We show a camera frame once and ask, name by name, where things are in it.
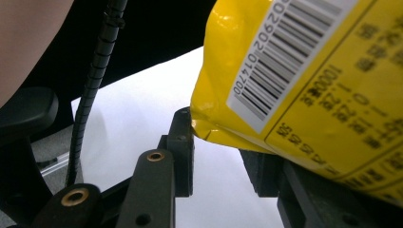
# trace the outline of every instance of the black mechanical part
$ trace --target black mechanical part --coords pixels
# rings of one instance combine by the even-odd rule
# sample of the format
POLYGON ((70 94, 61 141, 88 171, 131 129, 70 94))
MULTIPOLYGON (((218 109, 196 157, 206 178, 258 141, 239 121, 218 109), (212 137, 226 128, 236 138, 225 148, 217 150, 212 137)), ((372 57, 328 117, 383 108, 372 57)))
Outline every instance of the black mechanical part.
POLYGON ((278 197, 277 176, 283 159, 277 155, 240 150, 249 179, 259 197, 278 197))
POLYGON ((103 216, 100 201, 98 187, 87 183, 71 185, 54 195, 30 227, 99 227, 103 216))
POLYGON ((174 226, 173 156, 162 149, 144 152, 137 161, 116 227, 174 226))
POLYGON ((36 165, 29 136, 53 123, 56 95, 48 88, 19 89, 0 109, 0 209, 29 226, 52 197, 36 165))
POLYGON ((278 181, 285 227, 378 227, 349 189, 290 161, 278 181))
POLYGON ((261 197, 278 197, 285 227, 396 227, 403 210, 353 192, 277 155, 240 151, 261 197))
POLYGON ((161 137, 158 148, 170 151, 175 160, 175 170, 180 170, 175 172, 175 197, 190 197, 193 194, 195 144, 189 107, 175 112, 169 134, 161 137))
POLYGON ((98 36, 98 43, 87 75, 85 90, 76 111, 71 137, 66 186, 74 184, 77 176, 86 122, 95 96, 104 78, 119 29, 122 29, 125 25, 122 17, 126 3, 127 0, 109 0, 104 12, 104 23, 98 36))

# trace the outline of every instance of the white label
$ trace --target white label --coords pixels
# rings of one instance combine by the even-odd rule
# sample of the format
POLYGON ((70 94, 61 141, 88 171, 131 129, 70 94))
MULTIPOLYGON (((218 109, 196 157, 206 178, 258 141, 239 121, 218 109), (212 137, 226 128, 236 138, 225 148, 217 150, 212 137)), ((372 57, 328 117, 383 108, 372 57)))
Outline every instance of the white label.
POLYGON ((355 3, 273 1, 240 66, 227 105, 260 133, 355 3))

